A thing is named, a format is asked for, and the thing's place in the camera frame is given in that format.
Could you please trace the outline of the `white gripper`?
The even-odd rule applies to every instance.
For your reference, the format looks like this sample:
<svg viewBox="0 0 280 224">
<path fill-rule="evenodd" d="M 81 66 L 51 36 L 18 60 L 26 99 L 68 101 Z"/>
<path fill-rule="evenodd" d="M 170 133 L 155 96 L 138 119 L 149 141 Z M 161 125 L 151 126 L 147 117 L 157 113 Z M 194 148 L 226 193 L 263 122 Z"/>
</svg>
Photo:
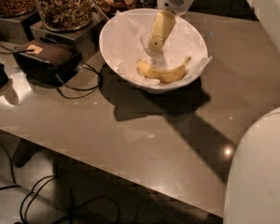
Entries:
<svg viewBox="0 0 280 224">
<path fill-rule="evenodd" d="M 148 48 L 160 51 L 167 38 L 175 27 L 175 16 L 185 14 L 194 0 L 157 0 L 157 8 L 161 11 L 157 14 L 152 33 L 148 41 Z"/>
</svg>

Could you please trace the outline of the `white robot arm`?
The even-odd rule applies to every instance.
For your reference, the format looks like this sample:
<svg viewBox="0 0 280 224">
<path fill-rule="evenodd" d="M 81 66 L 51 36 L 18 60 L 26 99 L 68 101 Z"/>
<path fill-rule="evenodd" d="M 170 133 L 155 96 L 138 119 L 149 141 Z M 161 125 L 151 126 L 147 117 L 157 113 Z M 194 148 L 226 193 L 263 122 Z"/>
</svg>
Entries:
<svg viewBox="0 0 280 224">
<path fill-rule="evenodd" d="M 194 145 L 223 174 L 224 213 L 215 217 L 187 193 L 156 194 L 178 213 L 175 224 L 280 224 L 280 0 L 246 2 L 259 24 L 222 25 L 203 74 L 211 100 L 201 115 L 233 140 L 207 134 Z"/>
</svg>

